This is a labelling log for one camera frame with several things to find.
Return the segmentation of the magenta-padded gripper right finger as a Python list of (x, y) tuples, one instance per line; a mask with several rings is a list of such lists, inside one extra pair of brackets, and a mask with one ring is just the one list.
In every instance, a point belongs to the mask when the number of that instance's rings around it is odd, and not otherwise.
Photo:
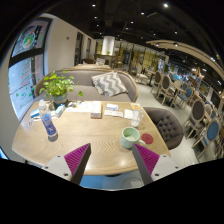
[(132, 153), (145, 185), (181, 170), (181, 167), (170, 156), (158, 155), (138, 144), (133, 145)]

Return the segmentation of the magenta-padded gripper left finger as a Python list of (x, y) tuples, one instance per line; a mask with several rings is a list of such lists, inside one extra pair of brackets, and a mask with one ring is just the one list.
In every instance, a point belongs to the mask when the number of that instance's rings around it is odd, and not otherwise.
[(91, 144), (88, 143), (66, 155), (56, 155), (42, 169), (79, 185), (90, 155)]

